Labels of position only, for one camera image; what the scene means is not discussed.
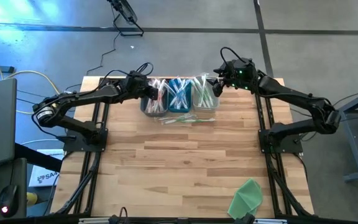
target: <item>concrete floor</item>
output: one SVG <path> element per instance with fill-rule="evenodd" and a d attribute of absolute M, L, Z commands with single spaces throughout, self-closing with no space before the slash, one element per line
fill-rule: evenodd
<path fill-rule="evenodd" d="M 143 27 L 257 29 L 252 0 L 129 0 Z M 266 29 L 358 30 L 358 0 L 260 0 Z M 0 0 L 0 22 L 55 26 L 111 27 L 106 1 Z M 0 30 L 0 65 L 47 74 L 64 90 L 81 83 L 86 71 L 99 65 L 101 54 L 112 49 L 115 32 L 57 32 Z M 332 102 L 358 92 L 358 35 L 267 35 L 275 77 L 290 88 L 325 96 Z M 219 49 L 232 47 L 252 57 L 265 70 L 259 34 L 148 32 L 143 38 L 119 37 L 117 50 L 103 58 L 103 68 L 130 70 L 152 62 L 154 75 L 197 75 L 219 67 Z M 50 96 L 55 94 L 37 75 L 17 77 L 18 89 Z M 18 93 L 18 97 L 40 101 Z M 18 102 L 19 110 L 31 105 Z M 293 113 L 295 121 L 304 119 Z M 52 130 L 56 134 L 60 128 Z M 16 142 L 50 139 L 17 114 Z M 61 147 L 59 142 L 29 145 L 34 149 Z M 330 136 L 317 135 L 303 142 L 309 187 L 315 213 L 321 217 L 358 221 L 358 181 L 345 184 L 342 176 L 356 171 L 342 129 Z M 29 189 L 44 200 L 50 188 Z M 46 203 L 28 209 L 41 215 Z"/>

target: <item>green napkin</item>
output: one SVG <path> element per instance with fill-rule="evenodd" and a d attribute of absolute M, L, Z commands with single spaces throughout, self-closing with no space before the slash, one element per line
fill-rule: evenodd
<path fill-rule="evenodd" d="M 242 218 L 247 213 L 255 215 L 257 207 L 262 203 L 260 185 L 250 178 L 234 194 L 227 213 L 233 218 Z"/>

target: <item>wooden tabletop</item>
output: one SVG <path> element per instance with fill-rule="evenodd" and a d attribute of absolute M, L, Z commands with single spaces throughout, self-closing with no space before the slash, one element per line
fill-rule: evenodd
<path fill-rule="evenodd" d="M 84 77 L 81 91 L 95 88 L 99 78 Z M 257 217 L 273 217 L 265 158 L 257 139 L 260 127 L 255 96 L 225 88 L 219 99 L 215 113 L 198 113 L 199 118 L 214 117 L 215 122 L 193 124 L 162 125 L 140 111 L 139 100 L 110 105 L 109 137 L 102 153 L 92 216 L 117 215 L 126 207 L 130 217 L 228 217 L 234 192 L 253 178 L 264 196 Z M 77 107 L 75 118 L 90 121 L 93 108 Z M 276 122 L 292 122 L 287 103 L 272 99 L 272 108 Z M 61 208 L 77 187 L 83 157 L 83 152 L 76 152 L 63 161 L 51 212 Z M 282 157 L 288 187 L 313 213 L 301 162 L 291 154 Z M 284 211 L 280 190 L 278 195 Z"/>

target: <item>red light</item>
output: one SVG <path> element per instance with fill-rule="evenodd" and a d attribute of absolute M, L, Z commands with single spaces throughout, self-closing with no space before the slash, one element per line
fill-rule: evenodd
<path fill-rule="evenodd" d="M 1 208 L 1 211 L 2 211 L 3 213 L 7 213 L 7 207 L 6 207 L 6 206 L 3 206 L 3 208 Z"/>

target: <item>gray metal frame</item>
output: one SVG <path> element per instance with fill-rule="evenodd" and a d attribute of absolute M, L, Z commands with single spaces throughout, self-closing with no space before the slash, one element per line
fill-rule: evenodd
<path fill-rule="evenodd" d="M 352 153 L 353 153 L 354 159 L 356 160 L 356 164 L 357 164 L 357 168 L 358 168 L 358 147 L 356 144 L 355 136 L 353 135 L 353 132 L 351 130 L 351 127 L 350 127 L 349 123 L 346 121 L 347 114 L 354 113 L 356 111 L 356 109 L 358 109 L 358 97 L 356 99 L 352 100 L 351 102 L 349 102 L 348 104 L 339 108 L 339 111 L 341 112 L 342 120 L 343 120 L 341 122 L 342 123 L 341 125 L 345 129 L 345 133 L 347 135 L 347 139 L 349 140 L 349 144 L 352 149 Z M 355 173 L 352 173 L 349 175 L 344 175 L 343 179 L 345 182 L 358 180 L 358 172 L 355 172 Z"/>

